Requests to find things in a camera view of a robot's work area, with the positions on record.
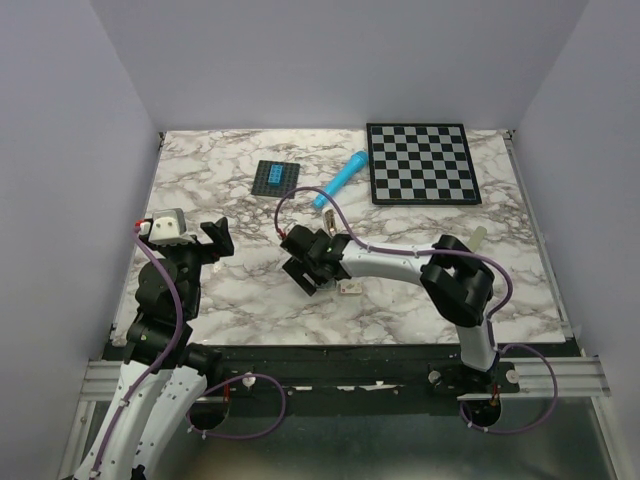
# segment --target chessboard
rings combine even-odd
[[[462,124],[367,124],[376,205],[482,203]]]

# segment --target blue tube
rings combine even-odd
[[[349,181],[356,173],[362,170],[369,160],[367,152],[356,152],[351,156],[351,159],[347,162],[344,168],[323,190],[332,197],[338,193],[338,191]],[[327,199],[324,195],[318,195],[313,201],[313,206],[316,208],[322,208],[327,203]]]

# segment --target white marble surface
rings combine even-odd
[[[484,226],[478,253],[511,273],[513,300],[494,317],[500,342],[561,342],[558,312],[506,147],[496,131],[467,131],[483,204],[473,207],[377,207],[368,170],[337,195],[355,231],[373,241],[431,243],[442,233],[468,239]],[[287,255],[273,229],[275,198],[250,195],[259,160],[298,162],[298,185],[325,185],[350,155],[365,148],[360,130],[244,130],[170,132],[161,155],[148,211],[181,207],[190,231],[227,216],[236,255],[203,268],[200,316],[192,341],[220,345],[455,343],[453,325],[440,318],[419,287],[364,280],[360,296],[335,291],[308,297],[280,268]],[[311,206],[315,194],[288,202],[282,223],[322,227]],[[123,344],[135,315],[138,252],[116,319]],[[497,296],[504,293],[501,280]]]

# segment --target gray wall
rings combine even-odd
[[[157,134],[89,2],[0,2],[0,477],[53,479]]]
[[[572,324],[640,445],[640,3],[591,0],[516,147]],[[634,455],[640,472],[640,457]]]
[[[93,0],[166,129],[515,127],[586,0]]]

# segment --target gray floor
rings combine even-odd
[[[499,425],[536,418],[542,401],[511,401]],[[268,420],[228,420],[248,433]],[[427,415],[296,418],[249,442],[209,439],[181,428],[157,480],[610,479],[588,400],[563,400],[551,420],[518,436],[469,431],[460,419]]]

